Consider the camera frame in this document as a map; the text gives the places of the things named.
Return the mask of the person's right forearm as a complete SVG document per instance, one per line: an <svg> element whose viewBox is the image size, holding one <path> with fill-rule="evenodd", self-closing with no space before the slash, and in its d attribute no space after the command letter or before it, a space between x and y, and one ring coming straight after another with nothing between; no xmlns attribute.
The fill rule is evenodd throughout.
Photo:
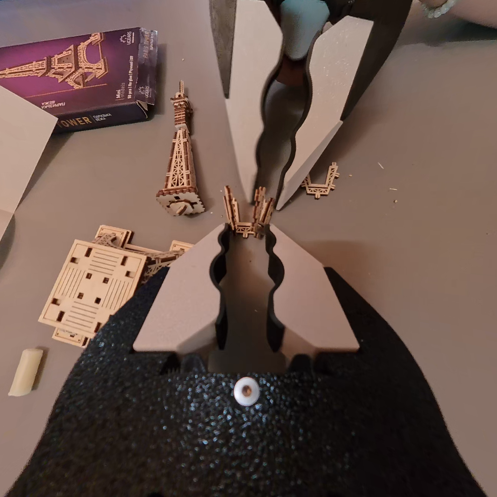
<svg viewBox="0 0 497 497"><path fill-rule="evenodd" d="M468 22L496 28L496 1L457 1L449 13Z"/></svg>

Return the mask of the wooden tower spire model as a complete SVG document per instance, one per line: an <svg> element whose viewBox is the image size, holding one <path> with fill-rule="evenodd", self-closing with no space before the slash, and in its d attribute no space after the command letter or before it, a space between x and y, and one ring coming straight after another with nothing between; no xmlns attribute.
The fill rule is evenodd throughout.
<svg viewBox="0 0 497 497"><path fill-rule="evenodd" d="M165 186L157 192L156 200L172 216L203 213L205 207L198 193L190 140L193 111L182 80L171 103L176 132L172 139Z"/></svg>

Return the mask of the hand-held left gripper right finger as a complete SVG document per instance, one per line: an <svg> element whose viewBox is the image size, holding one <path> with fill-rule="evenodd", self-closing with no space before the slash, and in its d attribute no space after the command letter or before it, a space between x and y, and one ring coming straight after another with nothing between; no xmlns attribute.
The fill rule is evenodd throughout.
<svg viewBox="0 0 497 497"><path fill-rule="evenodd" d="M265 226L274 283L266 335L273 352L356 352L359 343L324 266L275 225Z"/></svg>

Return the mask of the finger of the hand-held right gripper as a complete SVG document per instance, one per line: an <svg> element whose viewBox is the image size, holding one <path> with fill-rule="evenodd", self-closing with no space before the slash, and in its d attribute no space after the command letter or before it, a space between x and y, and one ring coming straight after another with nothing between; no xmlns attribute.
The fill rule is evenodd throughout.
<svg viewBox="0 0 497 497"><path fill-rule="evenodd" d="M318 36L308 60L310 100L292 143L277 210L282 210L343 123L351 91L374 22L345 17Z"/></svg>
<svg viewBox="0 0 497 497"><path fill-rule="evenodd" d="M282 43L282 31L264 1L237 1L226 109L247 202L253 201L256 188L264 98L281 60Z"/></svg>

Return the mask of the folded instruction leaflet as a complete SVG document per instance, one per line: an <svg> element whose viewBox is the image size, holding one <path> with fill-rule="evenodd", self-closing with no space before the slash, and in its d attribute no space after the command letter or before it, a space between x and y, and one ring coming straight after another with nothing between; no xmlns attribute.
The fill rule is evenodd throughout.
<svg viewBox="0 0 497 497"><path fill-rule="evenodd" d="M57 118L1 87L1 237L57 123Z"/></svg>

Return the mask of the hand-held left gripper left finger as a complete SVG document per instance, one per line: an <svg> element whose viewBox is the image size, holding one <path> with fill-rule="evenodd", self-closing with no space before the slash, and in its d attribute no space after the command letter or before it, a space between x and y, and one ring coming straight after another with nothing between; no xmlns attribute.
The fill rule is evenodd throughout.
<svg viewBox="0 0 497 497"><path fill-rule="evenodd" d="M135 351L202 351L226 345L220 282L230 226L221 224L171 264L133 344Z"/></svg>

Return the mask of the pale wax stick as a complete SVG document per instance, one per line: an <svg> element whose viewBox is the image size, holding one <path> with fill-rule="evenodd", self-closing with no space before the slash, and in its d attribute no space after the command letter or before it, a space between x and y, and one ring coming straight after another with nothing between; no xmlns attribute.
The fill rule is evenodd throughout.
<svg viewBox="0 0 497 497"><path fill-rule="evenodd" d="M29 394L35 382L38 368L43 357L43 350L28 348L22 351L16 373L8 395L21 397Z"/></svg>

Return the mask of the wooden tower base model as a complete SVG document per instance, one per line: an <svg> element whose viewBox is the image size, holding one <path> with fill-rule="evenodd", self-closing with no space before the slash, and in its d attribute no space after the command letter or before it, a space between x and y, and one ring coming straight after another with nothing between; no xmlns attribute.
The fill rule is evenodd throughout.
<svg viewBox="0 0 497 497"><path fill-rule="evenodd" d="M54 327L54 340L86 348L138 289L193 247L173 240L168 251L152 250L133 245L133 234L101 225L92 241L74 241L38 319Z"/></svg>

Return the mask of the purple puzzle box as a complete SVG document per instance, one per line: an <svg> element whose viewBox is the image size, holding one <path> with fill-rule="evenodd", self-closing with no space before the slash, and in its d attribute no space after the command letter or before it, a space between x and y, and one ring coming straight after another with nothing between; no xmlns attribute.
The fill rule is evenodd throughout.
<svg viewBox="0 0 497 497"><path fill-rule="evenodd" d="M1 86L57 117L53 135L148 121L158 33L143 27L1 47Z"/></svg>

